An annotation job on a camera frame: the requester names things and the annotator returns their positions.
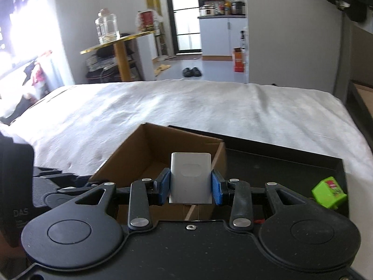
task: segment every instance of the green cube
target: green cube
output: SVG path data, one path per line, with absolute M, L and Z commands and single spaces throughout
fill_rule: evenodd
M 338 205 L 347 200 L 347 195 L 333 177 L 321 181 L 312 190 L 312 194 L 319 204 L 331 209 L 337 209 Z

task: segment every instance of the black slipper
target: black slipper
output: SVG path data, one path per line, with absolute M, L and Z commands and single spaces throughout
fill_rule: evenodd
M 184 70 L 183 70 L 183 76 L 185 78 L 190 78 L 191 76 L 193 76 L 193 72 L 191 71 L 191 69 L 189 67 L 184 68 Z
M 197 67 L 194 67 L 192 69 L 192 73 L 193 73 L 193 76 L 195 76 L 195 77 L 201 77 L 202 76 L 201 71 Z

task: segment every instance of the brown cardboard box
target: brown cardboard box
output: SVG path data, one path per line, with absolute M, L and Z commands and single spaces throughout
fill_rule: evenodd
M 176 152 L 210 153 L 212 169 L 223 176 L 226 173 L 226 152 L 222 140 L 188 133 L 179 129 L 142 124 L 127 140 L 105 161 L 91 177 L 90 181 L 107 179 L 117 187 L 130 186 L 143 178 L 156 179 L 161 171 L 171 166 L 171 154 Z M 152 206 L 152 220 L 201 220 L 209 219 L 214 205 L 184 206 L 165 204 Z M 128 206 L 119 208 L 117 220 L 127 223 Z

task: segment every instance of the white bedsheet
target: white bedsheet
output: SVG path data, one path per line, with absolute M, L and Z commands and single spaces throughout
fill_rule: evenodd
M 89 175 L 144 122 L 342 158 L 351 219 L 362 235 L 353 267 L 373 278 L 373 157 L 331 94 L 186 80 L 77 85 L 48 95 L 11 129 L 33 145 L 35 165 Z

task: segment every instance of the black tray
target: black tray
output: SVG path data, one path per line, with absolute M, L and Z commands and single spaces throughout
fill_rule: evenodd
M 217 135 L 186 128 L 174 128 L 222 139 L 227 151 L 225 179 L 241 179 L 252 187 L 277 182 L 305 197 L 313 197 L 312 189 L 320 181 L 334 177 L 347 194 L 343 160 L 307 151 L 267 143 Z M 348 201 L 337 212 L 348 217 Z

